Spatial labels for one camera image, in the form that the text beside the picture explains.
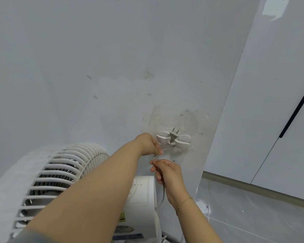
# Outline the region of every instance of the gray sleeve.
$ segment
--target gray sleeve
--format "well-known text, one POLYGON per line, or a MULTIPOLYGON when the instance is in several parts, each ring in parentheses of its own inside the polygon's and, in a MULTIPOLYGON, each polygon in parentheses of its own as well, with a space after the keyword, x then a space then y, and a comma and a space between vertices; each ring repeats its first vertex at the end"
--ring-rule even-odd
POLYGON ((34 232, 32 230, 24 229, 21 231, 13 240, 8 241, 7 243, 56 243, 55 241, 50 240, 46 236, 34 232))

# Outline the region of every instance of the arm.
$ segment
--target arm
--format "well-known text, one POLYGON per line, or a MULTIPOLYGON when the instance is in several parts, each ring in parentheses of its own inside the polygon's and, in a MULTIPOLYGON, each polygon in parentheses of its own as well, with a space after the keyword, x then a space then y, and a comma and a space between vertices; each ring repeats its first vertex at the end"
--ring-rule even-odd
POLYGON ((180 166, 166 159, 152 160, 150 164, 154 165, 150 171, 156 172, 158 183, 166 187, 167 198, 177 212, 186 242, 223 243, 199 207, 190 199, 180 166))
POLYGON ((26 229, 63 242, 110 243, 141 155, 159 155, 148 133, 125 144, 102 165, 48 204, 26 229))

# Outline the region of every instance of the black cabinet handle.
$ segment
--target black cabinet handle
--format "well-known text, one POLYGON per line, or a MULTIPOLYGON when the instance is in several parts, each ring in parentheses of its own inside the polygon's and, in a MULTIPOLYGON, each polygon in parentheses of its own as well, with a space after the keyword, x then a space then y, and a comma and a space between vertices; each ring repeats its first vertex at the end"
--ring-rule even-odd
POLYGON ((298 114, 298 112, 300 111, 300 109, 302 108, 304 104, 304 96, 303 98, 300 100, 300 103, 298 104, 298 106, 296 107, 295 111, 293 112, 292 116, 290 117, 290 119, 288 120, 287 124, 285 125, 283 131, 280 133, 279 138, 282 138, 285 134, 285 132, 288 130, 288 127, 290 126, 290 124, 293 122, 294 118, 296 117, 296 115, 298 114))

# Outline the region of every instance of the hand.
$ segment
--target hand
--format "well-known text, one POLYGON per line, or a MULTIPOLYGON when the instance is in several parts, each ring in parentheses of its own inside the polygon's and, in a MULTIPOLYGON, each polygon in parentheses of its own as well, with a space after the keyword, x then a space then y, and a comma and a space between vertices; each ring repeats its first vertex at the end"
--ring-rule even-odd
POLYGON ((151 172, 155 172, 157 182, 166 188, 167 198, 175 210, 190 197, 183 183, 181 167, 169 160, 152 160, 151 172))
POLYGON ((141 155, 161 155, 163 154, 162 148, 160 147, 157 140, 149 133, 143 133, 138 135, 134 141, 141 148, 141 155))

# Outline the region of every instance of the gold bracelet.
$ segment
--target gold bracelet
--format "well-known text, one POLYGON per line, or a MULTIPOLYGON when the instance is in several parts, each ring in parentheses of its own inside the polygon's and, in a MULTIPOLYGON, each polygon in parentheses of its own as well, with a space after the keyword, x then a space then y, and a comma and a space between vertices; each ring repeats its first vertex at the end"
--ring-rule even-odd
POLYGON ((187 200, 189 200, 189 199, 193 199, 192 197, 189 197, 188 199, 185 199, 180 205, 179 205, 179 207, 178 207, 178 209, 176 210, 176 215, 178 216, 178 211, 179 211, 179 209, 180 209, 180 206, 182 206, 182 204, 183 203, 185 203, 187 200))

